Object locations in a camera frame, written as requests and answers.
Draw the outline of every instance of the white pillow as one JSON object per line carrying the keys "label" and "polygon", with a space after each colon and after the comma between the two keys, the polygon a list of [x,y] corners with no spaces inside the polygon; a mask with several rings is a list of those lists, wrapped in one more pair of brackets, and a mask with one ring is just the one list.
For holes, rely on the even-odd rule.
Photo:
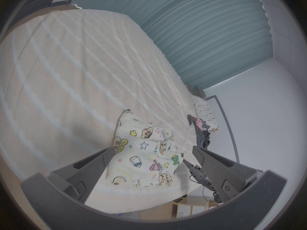
{"label": "white pillow", "polygon": [[193,103],[196,110],[197,118],[201,118],[210,126],[209,131],[218,130],[218,124],[212,115],[208,102],[198,96],[193,95]]}

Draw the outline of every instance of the teal curtain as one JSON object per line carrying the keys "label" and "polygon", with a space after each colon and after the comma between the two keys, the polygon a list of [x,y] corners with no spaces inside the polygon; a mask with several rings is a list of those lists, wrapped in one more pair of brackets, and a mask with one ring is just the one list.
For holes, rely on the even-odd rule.
{"label": "teal curtain", "polygon": [[260,0],[73,0],[83,8],[131,17],[184,83],[203,89],[272,57]]}

